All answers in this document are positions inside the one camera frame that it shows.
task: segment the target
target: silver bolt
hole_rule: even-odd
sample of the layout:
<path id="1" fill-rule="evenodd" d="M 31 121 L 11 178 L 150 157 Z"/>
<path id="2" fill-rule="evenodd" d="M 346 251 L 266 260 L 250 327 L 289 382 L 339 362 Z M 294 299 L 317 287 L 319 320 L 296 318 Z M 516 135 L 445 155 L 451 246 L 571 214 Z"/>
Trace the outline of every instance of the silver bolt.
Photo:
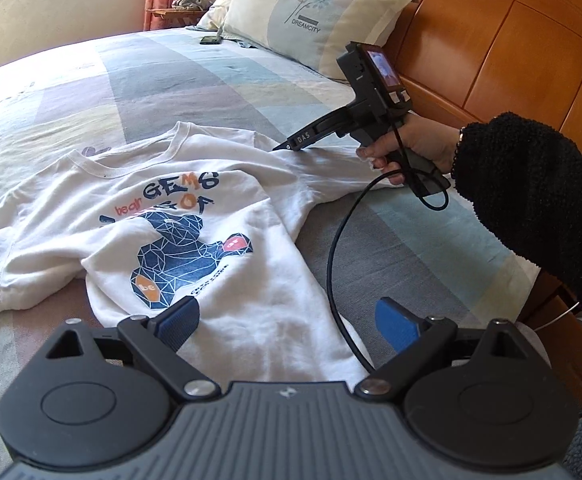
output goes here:
<path id="1" fill-rule="evenodd" d="M 190 381 L 184 386 L 184 392 L 191 397 L 206 397 L 215 391 L 215 384 L 206 379 Z"/>
<path id="2" fill-rule="evenodd" d="M 386 395 L 391 385 L 384 379 L 365 379 L 360 383 L 360 391 L 367 395 Z"/>

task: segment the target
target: black fleece sleeve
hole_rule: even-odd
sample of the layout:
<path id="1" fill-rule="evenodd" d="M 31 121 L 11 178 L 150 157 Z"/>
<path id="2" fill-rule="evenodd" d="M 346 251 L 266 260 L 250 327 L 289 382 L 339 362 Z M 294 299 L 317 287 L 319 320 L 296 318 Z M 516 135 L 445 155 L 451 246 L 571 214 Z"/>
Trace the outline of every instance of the black fleece sleeve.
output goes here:
<path id="1" fill-rule="evenodd" d="M 562 280 L 582 308 L 582 154 L 575 143 L 506 113 L 465 127 L 452 177 L 480 222 Z"/>

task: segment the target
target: human hand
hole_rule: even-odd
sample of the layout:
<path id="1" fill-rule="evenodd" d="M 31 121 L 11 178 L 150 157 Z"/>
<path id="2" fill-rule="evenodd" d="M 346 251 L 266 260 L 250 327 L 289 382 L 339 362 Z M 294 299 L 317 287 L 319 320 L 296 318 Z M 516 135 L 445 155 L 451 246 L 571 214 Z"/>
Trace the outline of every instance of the human hand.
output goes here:
<path id="1" fill-rule="evenodd" d="M 455 147 L 460 138 L 460 132 L 456 128 L 445 124 L 417 116 L 406 114 L 404 126 L 400 128 L 400 137 L 405 148 L 412 149 L 432 161 L 442 174 L 451 171 Z M 399 170 L 397 162 L 387 164 L 385 155 L 398 150 L 400 145 L 394 131 L 381 136 L 373 144 L 366 148 L 358 148 L 357 155 L 362 158 L 370 158 L 373 167 L 382 170 L 382 173 Z M 394 185 L 404 183 L 404 175 L 397 174 L 389 178 Z"/>

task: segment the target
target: headboard panel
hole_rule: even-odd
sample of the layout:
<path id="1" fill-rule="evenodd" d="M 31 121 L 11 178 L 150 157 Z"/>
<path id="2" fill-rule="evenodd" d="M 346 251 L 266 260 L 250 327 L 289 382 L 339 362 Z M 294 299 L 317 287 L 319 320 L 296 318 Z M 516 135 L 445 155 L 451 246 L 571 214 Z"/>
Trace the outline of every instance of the headboard panel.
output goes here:
<path id="1" fill-rule="evenodd" d="M 511 110 L 582 149 L 582 0 L 419 0 L 385 50 L 418 113 L 462 126 Z"/>

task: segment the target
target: white sweatshirt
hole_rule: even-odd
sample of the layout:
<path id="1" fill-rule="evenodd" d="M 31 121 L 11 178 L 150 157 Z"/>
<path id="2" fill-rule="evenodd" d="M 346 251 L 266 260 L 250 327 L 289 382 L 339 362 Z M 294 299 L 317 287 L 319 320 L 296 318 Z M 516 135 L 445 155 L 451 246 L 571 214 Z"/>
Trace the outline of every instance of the white sweatshirt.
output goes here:
<path id="1" fill-rule="evenodd" d="M 377 172 L 353 147 L 274 145 L 178 123 L 96 158 L 63 156 L 0 199 L 0 311 L 30 308 L 85 270 L 105 327 L 195 296 L 200 323 L 178 354 L 222 386 L 357 383 L 364 369 L 294 241 L 315 204 Z"/>

